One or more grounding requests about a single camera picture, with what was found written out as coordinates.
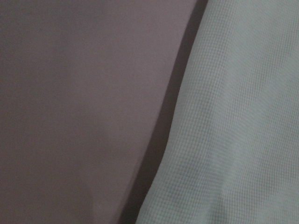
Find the olive green long-sleeve shirt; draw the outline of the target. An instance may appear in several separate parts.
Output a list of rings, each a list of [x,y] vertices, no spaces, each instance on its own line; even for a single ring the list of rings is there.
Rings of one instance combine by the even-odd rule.
[[[299,3],[210,0],[139,224],[299,221]]]

